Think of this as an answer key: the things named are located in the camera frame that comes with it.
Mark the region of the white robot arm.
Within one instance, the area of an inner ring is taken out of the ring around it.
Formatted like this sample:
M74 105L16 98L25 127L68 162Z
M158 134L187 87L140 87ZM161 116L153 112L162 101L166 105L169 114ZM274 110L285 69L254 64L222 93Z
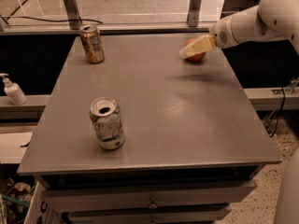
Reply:
M226 16L179 51L182 59L245 42L288 40L299 54L299 0L260 0L255 7Z

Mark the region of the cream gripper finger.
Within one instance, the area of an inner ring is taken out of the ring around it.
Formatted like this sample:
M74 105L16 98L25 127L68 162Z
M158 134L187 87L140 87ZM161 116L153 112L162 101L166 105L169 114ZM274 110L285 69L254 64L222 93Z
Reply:
M215 41L212 35L200 35L195 38L190 44L186 45L179 51L179 56L182 59L191 58L212 50L215 47Z

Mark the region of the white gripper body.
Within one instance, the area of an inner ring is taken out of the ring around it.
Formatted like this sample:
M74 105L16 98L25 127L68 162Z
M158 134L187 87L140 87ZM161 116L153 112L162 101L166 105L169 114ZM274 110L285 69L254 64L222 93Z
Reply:
M215 40L215 45L221 49L227 49L237 45L232 32L233 15L224 17L215 22L209 29L209 33Z

